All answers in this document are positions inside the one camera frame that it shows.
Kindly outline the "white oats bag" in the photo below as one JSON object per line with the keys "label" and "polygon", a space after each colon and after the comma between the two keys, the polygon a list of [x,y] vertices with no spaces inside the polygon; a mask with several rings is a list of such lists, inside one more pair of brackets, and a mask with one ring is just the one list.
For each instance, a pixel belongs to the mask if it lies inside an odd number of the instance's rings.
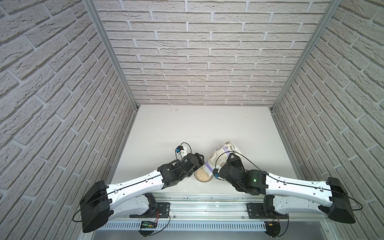
{"label": "white oats bag", "polygon": [[220,169],[226,163],[229,155],[235,152],[241,153],[233,142],[224,143],[211,154],[209,160],[203,165],[203,169],[212,177],[214,169]]}

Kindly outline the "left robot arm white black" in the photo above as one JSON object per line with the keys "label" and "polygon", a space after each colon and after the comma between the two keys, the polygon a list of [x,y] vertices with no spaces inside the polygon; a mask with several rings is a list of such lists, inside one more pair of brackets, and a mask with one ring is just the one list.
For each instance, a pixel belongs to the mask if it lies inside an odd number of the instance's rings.
{"label": "left robot arm white black", "polygon": [[177,185],[204,163],[199,153],[182,153],[181,160],[163,164],[140,178],[120,184],[94,183],[79,202],[83,233],[123,216],[152,217],[158,207],[153,192]]}

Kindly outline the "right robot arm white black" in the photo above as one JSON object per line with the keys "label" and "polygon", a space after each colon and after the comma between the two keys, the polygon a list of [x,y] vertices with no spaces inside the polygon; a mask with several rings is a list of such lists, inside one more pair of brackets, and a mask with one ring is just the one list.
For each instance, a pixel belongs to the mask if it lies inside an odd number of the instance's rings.
{"label": "right robot arm white black", "polygon": [[326,181],[303,181],[277,176],[259,167],[246,170],[244,155],[228,151],[227,159],[215,161],[214,176],[230,183],[238,192],[252,196],[264,196],[265,215],[288,215],[296,212],[312,212],[327,216],[344,224],[356,223],[352,198],[343,183],[333,177]]}

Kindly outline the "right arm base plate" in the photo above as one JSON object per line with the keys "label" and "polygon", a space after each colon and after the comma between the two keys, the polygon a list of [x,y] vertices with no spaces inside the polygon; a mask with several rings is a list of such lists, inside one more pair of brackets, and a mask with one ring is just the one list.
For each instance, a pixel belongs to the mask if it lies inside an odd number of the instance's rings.
{"label": "right arm base plate", "polygon": [[288,214],[282,215],[275,211],[273,206],[267,206],[262,203],[247,203],[247,212],[249,219],[288,219]]}

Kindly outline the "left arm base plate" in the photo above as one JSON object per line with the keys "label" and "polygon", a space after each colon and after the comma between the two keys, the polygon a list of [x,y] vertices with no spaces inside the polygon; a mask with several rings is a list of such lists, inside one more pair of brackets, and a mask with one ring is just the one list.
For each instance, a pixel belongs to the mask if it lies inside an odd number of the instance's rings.
{"label": "left arm base plate", "polygon": [[168,202],[160,202],[160,203],[149,203],[149,209],[144,212],[141,215],[130,215],[130,218],[160,218],[160,219],[166,219],[168,218],[168,214],[170,212],[170,206],[171,204]]}

